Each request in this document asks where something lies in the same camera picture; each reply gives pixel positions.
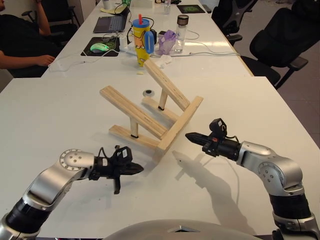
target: black mouse pad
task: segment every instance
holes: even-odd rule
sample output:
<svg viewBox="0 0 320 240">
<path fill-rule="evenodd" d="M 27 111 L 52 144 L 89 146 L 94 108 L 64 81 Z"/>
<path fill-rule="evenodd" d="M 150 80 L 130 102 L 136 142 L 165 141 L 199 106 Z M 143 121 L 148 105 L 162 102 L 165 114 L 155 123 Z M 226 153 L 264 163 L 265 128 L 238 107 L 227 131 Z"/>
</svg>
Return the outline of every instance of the black mouse pad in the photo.
<svg viewBox="0 0 320 240">
<path fill-rule="evenodd" d="M 177 5 L 182 14 L 203 14 L 205 11 L 199 5 Z"/>
<path fill-rule="evenodd" d="M 102 56 L 105 52 L 99 52 L 99 53 L 94 53 L 90 50 L 90 47 L 93 44 L 105 44 L 107 45 L 110 49 L 114 49 L 115 51 L 119 52 L 120 51 L 120 41 L 118 37 L 115 36 L 111 36 L 111 37 L 93 37 L 91 38 L 91 40 L 89 41 L 89 43 L 87 44 L 87 46 L 84 48 L 84 52 L 87 56 Z M 104 55 L 104 57 L 116 57 L 119 55 L 119 53 L 115 52 L 115 51 L 110 51 L 108 52 L 106 55 Z"/>
</svg>

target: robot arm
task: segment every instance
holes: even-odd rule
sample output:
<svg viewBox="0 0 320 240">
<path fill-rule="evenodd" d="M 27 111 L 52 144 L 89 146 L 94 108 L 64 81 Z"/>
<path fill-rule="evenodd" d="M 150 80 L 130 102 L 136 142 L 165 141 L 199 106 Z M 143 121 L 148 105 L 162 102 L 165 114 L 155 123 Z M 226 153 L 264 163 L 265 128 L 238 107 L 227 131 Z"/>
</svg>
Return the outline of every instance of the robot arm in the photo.
<svg viewBox="0 0 320 240">
<path fill-rule="evenodd" d="M 63 152 L 54 165 L 36 177 L 13 209 L 1 219 L 0 239 L 34 240 L 76 180 L 113 179 L 114 194 L 118 194 L 120 175 L 143 171 L 143 167 L 132 159 L 129 147 L 116 146 L 112 157 L 94 156 L 78 149 Z"/>
<path fill-rule="evenodd" d="M 310 235 L 320 240 L 317 221 L 310 212 L 302 185 L 302 170 L 293 160 L 277 155 L 272 149 L 255 143 L 238 142 L 237 137 L 227 137 L 227 126 L 221 118 L 210 125 L 209 136 L 191 132 L 185 136 L 202 146 L 202 151 L 213 157 L 224 156 L 255 173 L 263 182 L 270 196 L 273 219 L 278 231 L 274 238 Z"/>
</svg>

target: purple bag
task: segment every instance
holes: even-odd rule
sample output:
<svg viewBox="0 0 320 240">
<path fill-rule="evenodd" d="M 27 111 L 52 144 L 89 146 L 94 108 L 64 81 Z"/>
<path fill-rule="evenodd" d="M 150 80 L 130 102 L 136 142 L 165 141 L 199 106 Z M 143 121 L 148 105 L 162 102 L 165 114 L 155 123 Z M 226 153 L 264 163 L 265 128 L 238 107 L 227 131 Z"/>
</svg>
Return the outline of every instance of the purple bag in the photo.
<svg viewBox="0 0 320 240">
<path fill-rule="evenodd" d="M 170 50 L 176 43 L 176 34 L 174 31 L 168 30 L 159 38 L 159 50 L 156 52 L 159 55 L 169 55 Z"/>
</svg>

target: person's arm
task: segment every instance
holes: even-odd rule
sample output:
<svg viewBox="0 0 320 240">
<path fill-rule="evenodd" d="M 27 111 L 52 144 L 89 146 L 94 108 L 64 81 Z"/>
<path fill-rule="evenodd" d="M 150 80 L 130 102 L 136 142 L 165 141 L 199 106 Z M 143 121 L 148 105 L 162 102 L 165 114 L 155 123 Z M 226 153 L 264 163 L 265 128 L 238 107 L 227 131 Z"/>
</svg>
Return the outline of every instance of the person's arm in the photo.
<svg viewBox="0 0 320 240">
<path fill-rule="evenodd" d="M 35 0 L 36 11 L 38 16 L 38 25 L 39 25 L 39 33 L 42 36 L 49 36 L 51 34 L 50 25 L 44 11 L 44 8 L 41 4 L 42 0 Z"/>
<path fill-rule="evenodd" d="M 0 50 L 0 69 L 23 69 L 34 65 L 47 67 L 54 60 L 55 58 L 50 55 L 31 57 L 6 56 Z"/>
</svg>

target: white cup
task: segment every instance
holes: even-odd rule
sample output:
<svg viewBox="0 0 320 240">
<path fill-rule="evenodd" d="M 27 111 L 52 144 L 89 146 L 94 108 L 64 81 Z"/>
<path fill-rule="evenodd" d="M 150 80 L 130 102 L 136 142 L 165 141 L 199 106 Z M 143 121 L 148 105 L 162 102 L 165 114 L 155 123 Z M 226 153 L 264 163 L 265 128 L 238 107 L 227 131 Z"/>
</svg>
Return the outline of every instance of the white cup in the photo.
<svg viewBox="0 0 320 240">
<path fill-rule="evenodd" d="M 109 0 L 102 0 L 102 2 L 103 2 L 103 8 L 104 8 L 105 10 L 110 10 L 110 9 L 112 9 L 111 1 L 109 1 Z"/>
</svg>

